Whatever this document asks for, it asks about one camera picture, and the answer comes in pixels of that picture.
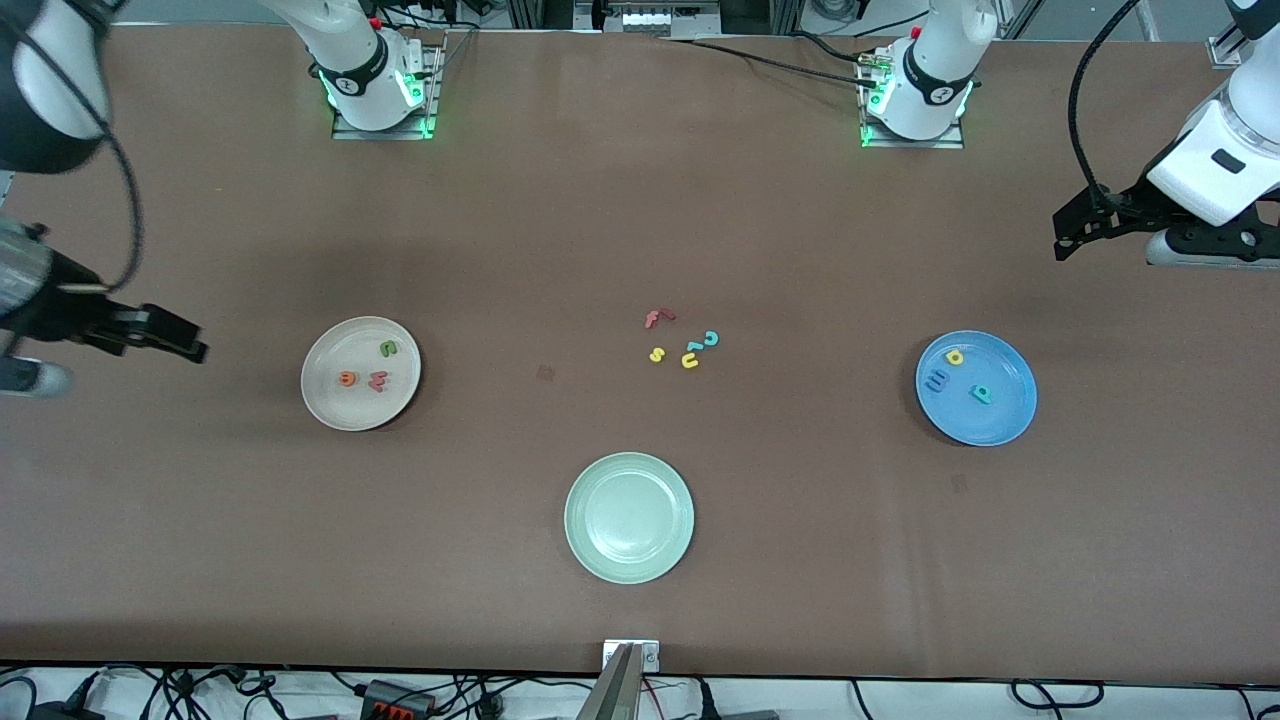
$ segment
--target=mounting plate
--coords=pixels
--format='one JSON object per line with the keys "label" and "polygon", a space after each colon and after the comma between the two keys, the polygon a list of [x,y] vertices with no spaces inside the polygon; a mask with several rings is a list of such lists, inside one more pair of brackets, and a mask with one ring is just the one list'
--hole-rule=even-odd
{"label": "mounting plate", "polygon": [[[960,117],[951,120],[951,127],[933,140],[909,140],[888,129],[876,115],[867,111],[868,105],[888,101],[888,95],[893,91],[892,59],[888,47],[877,47],[874,53],[877,63],[863,65],[854,64],[855,77],[870,79],[876,87],[858,87],[858,124],[860,128],[863,147],[927,147],[938,150],[964,150],[964,132],[960,126]],[[964,91],[973,92],[973,82]],[[961,101],[960,115],[964,115],[964,101]]]}
{"label": "mounting plate", "polygon": [[636,639],[618,639],[618,641],[604,641],[604,652],[600,660],[600,667],[605,667],[609,664],[609,659],[618,650],[620,644],[637,644],[644,650],[644,673],[646,675],[658,671],[658,641],[636,641]]}
{"label": "mounting plate", "polygon": [[1249,40],[1244,37],[1235,23],[1228,23],[1221,32],[1211,36],[1204,45],[1208,47],[1208,61],[1215,70],[1229,70],[1240,67],[1240,51],[1248,46]]}
{"label": "mounting plate", "polygon": [[410,41],[410,72],[422,73],[422,79],[406,79],[404,91],[422,96],[422,104],[403,120],[381,131],[364,131],[353,127],[337,111],[333,114],[334,140],[431,140],[435,136],[435,117],[440,111],[440,83],[444,81],[444,49],[448,45],[422,45]]}

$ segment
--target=light green plate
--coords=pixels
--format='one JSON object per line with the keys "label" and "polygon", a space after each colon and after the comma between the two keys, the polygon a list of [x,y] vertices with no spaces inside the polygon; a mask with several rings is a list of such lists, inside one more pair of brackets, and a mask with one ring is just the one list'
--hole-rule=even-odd
{"label": "light green plate", "polygon": [[648,583],[689,548],[694,498],[680,473],[653,455],[608,455],[582,470],[568,491],[564,534],[577,561],[596,577]]}

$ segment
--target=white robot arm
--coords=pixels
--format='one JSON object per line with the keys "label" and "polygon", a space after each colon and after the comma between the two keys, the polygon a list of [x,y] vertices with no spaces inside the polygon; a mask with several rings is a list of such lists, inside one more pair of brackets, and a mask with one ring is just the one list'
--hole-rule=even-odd
{"label": "white robot arm", "polygon": [[1228,8],[1252,55],[1133,187],[1112,195],[1085,172],[1089,187],[1053,215],[1059,260],[1093,240],[1144,231],[1155,233],[1153,265],[1280,269],[1280,229],[1257,211],[1280,201],[1280,0]]}
{"label": "white robot arm", "polygon": [[[351,126],[381,131],[422,105],[421,44],[375,29],[358,0],[262,0],[302,36],[329,101]],[[110,135],[99,46],[116,5],[102,0],[0,0],[0,169],[61,173],[105,140],[133,205],[134,252],[119,281],[102,279],[49,247],[44,228],[0,218],[0,395],[65,392],[65,369],[17,357],[23,338],[72,341],[123,355],[154,347],[202,363],[200,328],[155,305],[109,299],[137,269],[141,208],[128,159]]]}
{"label": "white robot arm", "polygon": [[[406,91],[421,46],[394,29],[375,31],[358,0],[260,1],[302,37],[334,108],[353,127],[387,129],[422,105],[421,95]],[[0,168],[65,172],[87,160],[101,140],[74,92],[15,33],[40,44],[109,119],[99,45],[111,15],[101,0],[0,0],[0,68],[12,68],[0,72]]]}
{"label": "white robot arm", "polygon": [[888,47],[888,87],[867,111],[909,140],[941,136],[963,111],[997,26],[991,0],[932,0],[919,35]]}

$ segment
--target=white floor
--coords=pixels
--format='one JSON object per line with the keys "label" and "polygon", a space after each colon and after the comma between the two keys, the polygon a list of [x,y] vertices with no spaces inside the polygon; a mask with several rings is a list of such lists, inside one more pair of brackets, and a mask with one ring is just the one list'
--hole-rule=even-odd
{"label": "white floor", "polygon": [[[38,688],[38,701],[64,701],[92,667],[42,667],[3,675],[8,679],[24,674]],[[278,676],[273,693],[284,706],[291,720],[315,716],[333,716],[357,720],[361,700],[325,673],[269,671]],[[422,688],[449,683],[448,675],[392,675],[343,673],[349,683],[367,683],[372,679],[394,682],[406,688]],[[564,678],[554,678],[554,682]],[[701,697],[698,683],[675,678],[654,676],[663,716],[675,720],[689,714],[699,714]],[[500,683],[490,683],[489,687]],[[773,710],[782,720],[863,719],[854,700],[852,687],[844,680],[772,680],[772,679],[710,679],[717,708],[722,715],[758,710]],[[1000,720],[1033,719],[1052,720],[1048,711],[1036,712],[1014,702],[1010,687],[1001,683],[948,683],[928,680],[860,680],[863,696],[874,720],[945,719],[945,720]],[[133,670],[111,670],[95,683],[87,707],[101,712],[108,720],[134,720],[140,716],[155,682]],[[1048,685],[1060,702],[1073,702],[1092,697],[1096,691],[1080,687]],[[1027,698],[1039,700],[1029,685],[1021,688]],[[585,700],[588,691],[572,685],[544,687],[522,683],[503,693],[506,720],[572,719]],[[452,691],[439,691],[439,702],[447,702]],[[470,698],[476,700],[477,693]],[[215,680],[201,685],[196,698],[214,720],[243,717],[246,700],[229,683]],[[1280,703],[1280,692],[1249,691],[1253,711]],[[0,688],[0,719],[23,720],[27,710],[27,689],[19,683]],[[453,710],[460,710],[457,703]],[[657,720],[653,702],[644,697],[640,705],[641,720]],[[163,700],[152,707],[152,717],[164,719],[166,705]],[[1235,691],[1217,688],[1143,688],[1107,687],[1106,697],[1088,710],[1064,710],[1064,720],[1100,719],[1164,719],[1164,720],[1251,720],[1244,703]],[[179,720],[186,720],[186,714]],[[279,720],[270,705],[262,701],[251,707],[248,720]]]}

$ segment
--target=table surface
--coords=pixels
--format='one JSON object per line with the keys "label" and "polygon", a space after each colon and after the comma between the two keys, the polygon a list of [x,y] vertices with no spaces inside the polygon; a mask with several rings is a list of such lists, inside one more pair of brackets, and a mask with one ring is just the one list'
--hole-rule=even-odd
{"label": "table surface", "polygon": [[[1148,268],[1138,237],[1053,260],[1080,50],[993,46],[964,151],[864,150],[845,86],[484,35],[435,140],[358,143],[328,138],[288,28],[120,29],[148,229],[122,300],[212,351],[28,346],[78,386],[0,400],[0,647],[588,671],[604,638],[654,637],[672,673],[1280,680],[1276,279]],[[1222,78],[1201,46],[1103,49],[1098,176],[1128,184]],[[20,177],[5,210],[123,263],[106,154]],[[644,331],[659,305],[680,320]],[[426,374],[394,424],[344,434],[298,370],[362,314],[408,327]],[[708,328],[696,372],[649,363]],[[1036,372],[1009,446],[919,411],[918,355],[957,328]],[[622,450],[669,461],[698,511],[637,587],[584,570],[562,524]]]}

